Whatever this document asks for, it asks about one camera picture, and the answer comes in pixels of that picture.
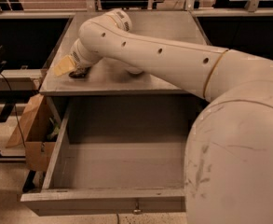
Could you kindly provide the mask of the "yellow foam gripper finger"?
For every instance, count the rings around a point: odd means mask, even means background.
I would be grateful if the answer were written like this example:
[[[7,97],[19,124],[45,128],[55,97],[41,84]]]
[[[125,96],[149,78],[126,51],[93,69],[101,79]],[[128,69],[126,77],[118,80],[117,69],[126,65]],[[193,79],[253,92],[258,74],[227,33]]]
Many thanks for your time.
[[[70,73],[76,69],[75,61],[71,55],[66,55],[60,59],[53,67],[53,73],[55,76],[60,77],[67,73]]]

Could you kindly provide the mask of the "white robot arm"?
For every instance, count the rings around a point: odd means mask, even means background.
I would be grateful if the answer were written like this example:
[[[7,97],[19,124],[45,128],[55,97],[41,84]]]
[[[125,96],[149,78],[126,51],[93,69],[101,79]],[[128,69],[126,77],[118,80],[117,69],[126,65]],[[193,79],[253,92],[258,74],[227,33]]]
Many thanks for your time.
[[[109,58],[206,100],[185,148],[187,223],[273,224],[273,61],[130,29],[120,9],[85,21],[55,74]]]

